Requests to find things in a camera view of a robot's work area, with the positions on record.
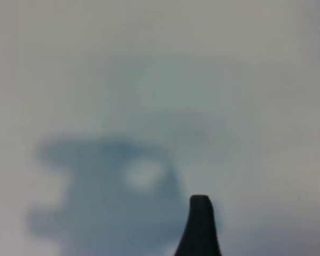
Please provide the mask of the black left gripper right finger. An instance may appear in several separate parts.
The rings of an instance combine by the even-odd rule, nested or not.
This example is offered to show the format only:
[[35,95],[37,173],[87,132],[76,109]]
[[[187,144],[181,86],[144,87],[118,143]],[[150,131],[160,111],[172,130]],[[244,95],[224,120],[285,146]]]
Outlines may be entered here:
[[221,250],[220,250],[218,236],[217,236],[217,229],[215,225],[214,208],[208,196],[205,196],[205,204],[206,204],[206,210],[207,210],[207,217],[206,217],[207,249],[206,250],[208,252],[208,255],[221,256]]

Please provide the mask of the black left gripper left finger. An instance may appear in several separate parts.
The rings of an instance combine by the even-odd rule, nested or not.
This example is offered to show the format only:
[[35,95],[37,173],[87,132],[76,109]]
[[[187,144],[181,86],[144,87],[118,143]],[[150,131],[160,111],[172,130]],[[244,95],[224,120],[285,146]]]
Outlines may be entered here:
[[199,244],[199,207],[202,206],[203,195],[193,195],[190,198],[189,214],[184,232],[182,234],[179,245],[176,249],[175,256],[197,256],[201,255]]

